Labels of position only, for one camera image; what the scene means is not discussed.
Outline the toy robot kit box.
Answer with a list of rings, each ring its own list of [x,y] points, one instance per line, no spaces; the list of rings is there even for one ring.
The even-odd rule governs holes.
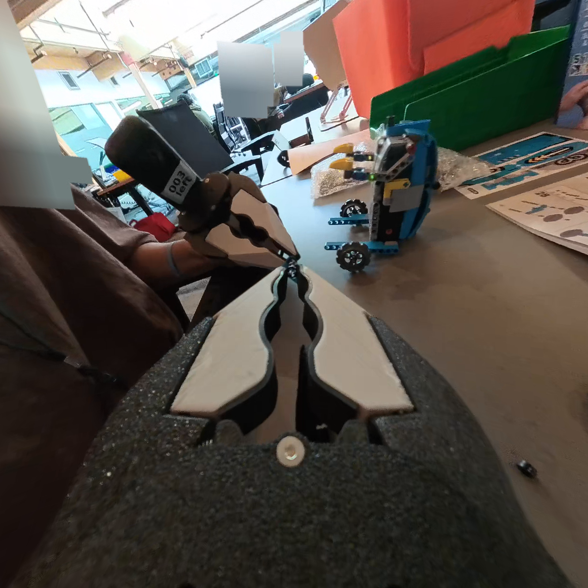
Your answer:
[[[587,1],[577,2],[556,125],[587,130]]]

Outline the brown paper sheet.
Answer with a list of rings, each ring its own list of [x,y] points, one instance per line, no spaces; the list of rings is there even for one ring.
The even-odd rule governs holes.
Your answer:
[[[334,154],[334,149],[344,144],[351,143],[354,147],[364,144],[367,149],[374,148],[374,140],[371,138],[369,129],[361,130],[354,134],[334,138],[321,143],[313,143],[305,146],[298,146],[288,150],[290,172],[296,176],[314,164]]]

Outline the black tilted monitor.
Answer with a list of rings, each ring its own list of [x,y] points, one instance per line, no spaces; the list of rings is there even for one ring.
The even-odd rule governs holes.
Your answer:
[[[186,104],[140,109],[137,115],[149,122],[201,178],[234,170],[235,162]]]

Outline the blue printed leaflet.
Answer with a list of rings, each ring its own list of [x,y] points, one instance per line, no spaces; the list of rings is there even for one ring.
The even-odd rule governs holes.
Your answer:
[[[490,170],[456,188],[469,199],[496,194],[585,164],[587,139],[544,131],[479,153],[477,158],[488,164]]]

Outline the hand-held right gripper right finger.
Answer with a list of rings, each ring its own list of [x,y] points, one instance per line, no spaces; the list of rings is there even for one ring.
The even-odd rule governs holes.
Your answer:
[[[295,269],[302,324],[295,424],[311,442],[383,442],[374,421],[415,408],[373,317],[306,266]]]

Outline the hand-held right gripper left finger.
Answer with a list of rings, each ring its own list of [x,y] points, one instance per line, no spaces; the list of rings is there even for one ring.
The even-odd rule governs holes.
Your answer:
[[[219,311],[172,401],[170,414],[260,426],[277,402],[272,340],[281,327],[288,270],[276,268]]]

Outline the green storage bin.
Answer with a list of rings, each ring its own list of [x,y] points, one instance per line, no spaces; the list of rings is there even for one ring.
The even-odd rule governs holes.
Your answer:
[[[511,39],[371,100],[370,127],[389,117],[430,120],[437,143],[461,151],[552,118],[558,111],[571,27]]]

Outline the clear plastic parts bag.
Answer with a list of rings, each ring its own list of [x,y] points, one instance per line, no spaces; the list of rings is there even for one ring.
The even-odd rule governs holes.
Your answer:
[[[344,170],[330,167],[332,163],[346,160],[347,155],[336,153],[315,164],[311,169],[311,198],[318,200],[369,182],[368,179],[357,180],[345,178]]]

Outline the orange felt bag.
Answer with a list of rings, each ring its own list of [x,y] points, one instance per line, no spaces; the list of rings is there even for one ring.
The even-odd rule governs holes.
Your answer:
[[[535,1],[351,1],[334,31],[357,113],[371,100],[531,31]]]

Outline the blue grey toy brick robot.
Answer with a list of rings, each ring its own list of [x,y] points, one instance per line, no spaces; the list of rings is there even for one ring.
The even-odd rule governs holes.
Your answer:
[[[374,152],[357,151],[351,143],[334,153],[345,157],[330,164],[344,179],[369,182],[371,203],[346,201],[330,225],[367,226],[364,241],[327,242],[325,250],[336,252],[337,264],[350,273],[363,270],[373,254],[393,255],[401,243],[412,239],[430,211],[436,179],[438,150],[430,132],[430,119],[394,122],[391,116],[378,136]]]

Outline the open instruction booklet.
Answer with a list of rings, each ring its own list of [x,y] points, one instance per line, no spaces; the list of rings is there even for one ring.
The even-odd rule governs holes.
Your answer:
[[[486,207],[535,236],[587,255],[587,174]]]

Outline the person's left forearm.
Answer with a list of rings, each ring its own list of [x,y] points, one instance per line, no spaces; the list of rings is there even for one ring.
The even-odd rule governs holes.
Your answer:
[[[183,267],[180,242],[148,242],[138,246],[126,262],[126,267],[154,289],[180,283],[187,277]]]

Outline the wooden board stand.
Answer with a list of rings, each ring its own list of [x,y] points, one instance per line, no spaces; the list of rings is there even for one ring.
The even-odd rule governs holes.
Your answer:
[[[306,56],[312,62],[316,74],[330,92],[319,117],[320,129],[326,131],[359,120],[359,129],[369,127],[368,122],[356,110],[345,73],[339,44],[334,30],[334,19],[350,4],[337,1],[303,31]]]

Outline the black perforated panel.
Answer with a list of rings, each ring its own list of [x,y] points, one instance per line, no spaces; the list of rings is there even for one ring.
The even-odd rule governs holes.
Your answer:
[[[195,312],[185,325],[184,332],[189,333],[202,320],[221,311],[272,271],[273,269],[240,266],[213,270],[207,276],[208,283],[203,289]]]

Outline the black office chair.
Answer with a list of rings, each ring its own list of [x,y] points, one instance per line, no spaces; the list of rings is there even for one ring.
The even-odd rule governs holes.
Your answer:
[[[224,171],[240,172],[254,166],[259,179],[263,179],[262,154],[273,151],[274,133],[251,137],[243,119],[226,116],[221,102],[213,104],[215,116],[212,125],[221,147],[228,153],[231,164]]]

